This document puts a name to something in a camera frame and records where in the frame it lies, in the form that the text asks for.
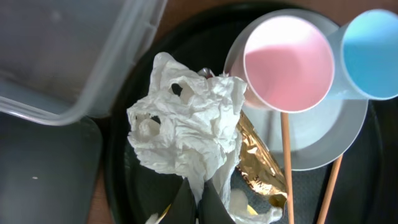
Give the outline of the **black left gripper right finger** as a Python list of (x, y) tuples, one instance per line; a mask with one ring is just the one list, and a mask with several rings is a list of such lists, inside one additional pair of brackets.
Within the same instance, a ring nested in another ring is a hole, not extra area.
[(204, 184), (202, 199), (198, 204), (198, 221), (199, 224), (235, 224), (211, 180)]

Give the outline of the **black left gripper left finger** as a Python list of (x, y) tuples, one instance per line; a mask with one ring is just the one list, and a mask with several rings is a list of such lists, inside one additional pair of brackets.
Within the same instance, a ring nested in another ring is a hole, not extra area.
[(184, 179), (174, 201), (160, 224), (195, 224), (197, 204), (190, 184)]

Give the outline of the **gold foil wrapper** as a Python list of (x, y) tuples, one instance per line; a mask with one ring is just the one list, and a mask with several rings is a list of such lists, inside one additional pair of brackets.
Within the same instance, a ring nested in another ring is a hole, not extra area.
[(240, 112), (236, 127), (242, 135), (237, 168), (243, 179), (253, 191), (267, 198), (272, 206), (283, 209), (288, 194), (278, 163), (244, 112)]

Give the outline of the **white paper napkin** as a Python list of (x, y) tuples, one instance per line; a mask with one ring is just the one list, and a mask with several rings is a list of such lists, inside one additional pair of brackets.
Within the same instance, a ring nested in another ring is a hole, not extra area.
[(199, 202), (208, 180), (224, 205), (239, 162), (236, 128), (247, 84), (237, 77), (205, 78), (166, 52), (153, 61), (149, 92), (127, 109), (130, 145), (146, 168), (188, 179)]

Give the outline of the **wooden chopstick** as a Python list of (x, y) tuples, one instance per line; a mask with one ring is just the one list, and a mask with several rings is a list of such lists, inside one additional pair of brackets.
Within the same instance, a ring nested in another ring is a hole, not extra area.
[(335, 160), (331, 168), (330, 177), (328, 179), (324, 198), (322, 201), (320, 212), (318, 214), (317, 224), (325, 223), (342, 160), (343, 160), (343, 155), (341, 155), (339, 158)]
[(289, 115), (281, 113), (281, 130), (282, 130), (282, 146), (284, 153), (284, 169), (287, 189), (287, 210), (289, 224), (294, 224), (294, 200), (293, 200), (293, 183), (292, 183), (292, 163), (290, 155), (290, 131), (289, 131)]

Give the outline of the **blue plastic cup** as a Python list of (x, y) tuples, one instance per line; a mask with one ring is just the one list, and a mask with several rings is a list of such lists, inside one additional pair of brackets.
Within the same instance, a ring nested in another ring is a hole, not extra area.
[(397, 96), (397, 14), (372, 9), (327, 36), (335, 76), (327, 95), (343, 100)]

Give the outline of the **food scraps and rice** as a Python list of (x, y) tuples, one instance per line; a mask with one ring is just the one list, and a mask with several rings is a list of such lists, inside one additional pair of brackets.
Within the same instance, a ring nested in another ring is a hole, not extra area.
[[(250, 215), (247, 211), (248, 198), (241, 190), (234, 189), (231, 192), (229, 207), (225, 208), (230, 217), (235, 223), (274, 223), (280, 220), (283, 216), (283, 209), (278, 207), (271, 207), (268, 212), (260, 213), (258, 215)], [(153, 214), (148, 218), (146, 223), (160, 223), (165, 217), (171, 204), (164, 210), (162, 214)], [(196, 211), (196, 223), (198, 221), (198, 205)]]

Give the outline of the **yellow bowl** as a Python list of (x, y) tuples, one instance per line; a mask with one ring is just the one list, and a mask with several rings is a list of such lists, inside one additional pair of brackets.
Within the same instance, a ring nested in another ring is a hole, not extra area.
[(258, 215), (258, 213), (255, 211), (255, 209), (252, 208), (252, 206), (247, 205), (247, 211), (250, 215)]

